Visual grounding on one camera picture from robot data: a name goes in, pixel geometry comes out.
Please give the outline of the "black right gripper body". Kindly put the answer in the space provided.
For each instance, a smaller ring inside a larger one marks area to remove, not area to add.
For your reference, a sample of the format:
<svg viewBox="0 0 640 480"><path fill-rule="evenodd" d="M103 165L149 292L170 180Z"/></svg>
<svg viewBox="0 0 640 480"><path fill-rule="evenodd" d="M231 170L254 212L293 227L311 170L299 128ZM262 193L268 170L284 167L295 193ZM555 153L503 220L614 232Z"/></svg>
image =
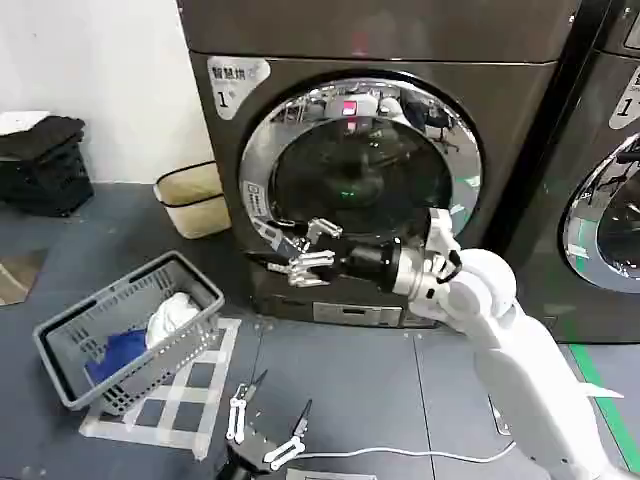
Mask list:
<svg viewBox="0 0 640 480"><path fill-rule="evenodd" d="M366 280L381 291L392 292L396 283L401 245L385 242L379 245L351 243L339 260L342 275Z"/></svg>

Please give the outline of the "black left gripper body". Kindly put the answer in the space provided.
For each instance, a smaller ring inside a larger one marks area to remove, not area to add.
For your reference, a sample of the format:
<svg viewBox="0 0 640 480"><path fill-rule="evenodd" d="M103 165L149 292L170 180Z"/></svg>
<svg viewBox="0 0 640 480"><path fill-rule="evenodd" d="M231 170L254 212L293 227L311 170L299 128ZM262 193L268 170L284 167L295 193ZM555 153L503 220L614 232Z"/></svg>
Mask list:
<svg viewBox="0 0 640 480"><path fill-rule="evenodd" d="M245 429L245 439L241 444L226 441L227 459L223 466L223 480L254 480L270 475L273 470L264 461L268 452L277 445L251 427Z"/></svg>

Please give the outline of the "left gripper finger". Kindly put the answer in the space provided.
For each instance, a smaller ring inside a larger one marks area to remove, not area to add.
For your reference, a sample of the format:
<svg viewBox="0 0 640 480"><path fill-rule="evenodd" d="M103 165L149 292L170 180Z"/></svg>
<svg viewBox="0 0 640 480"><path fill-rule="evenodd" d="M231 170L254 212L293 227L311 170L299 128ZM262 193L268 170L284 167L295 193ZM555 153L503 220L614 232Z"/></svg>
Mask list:
<svg viewBox="0 0 640 480"><path fill-rule="evenodd" d="M264 381L268 371L264 370L251 383L241 383L229 401L227 440L240 445L245 440L247 406Z"/></svg>
<svg viewBox="0 0 640 480"><path fill-rule="evenodd" d="M303 439L308 431L312 404L313 400L309 399L292 430L291 438L264 455L263 462L269 466L271 471L279 470L286 463L305 452L306 445Z"/></svg>

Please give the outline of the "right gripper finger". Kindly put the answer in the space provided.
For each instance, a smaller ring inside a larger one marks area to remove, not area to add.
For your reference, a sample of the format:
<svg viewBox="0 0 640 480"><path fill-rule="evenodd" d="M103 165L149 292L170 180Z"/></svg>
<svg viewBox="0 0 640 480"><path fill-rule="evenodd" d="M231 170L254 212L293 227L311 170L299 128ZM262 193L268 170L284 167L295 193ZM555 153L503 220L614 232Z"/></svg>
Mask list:
<svg viewBox="0 0 640 480"><path fill-rule="evenodd" d="M286 258L310 252L323 235L338 239L343 233L342 227L324 218L297 222L255 217L254 228L275 253Z"/></svg>
<svg viewBox="0 0 640 480"><path fill-rule="evenodd" d="M287 259L277 253L248 252L247 258L265 270L287 277L296 288L328 285L335 277L335 253L330 250L302 253Z"/></svg>

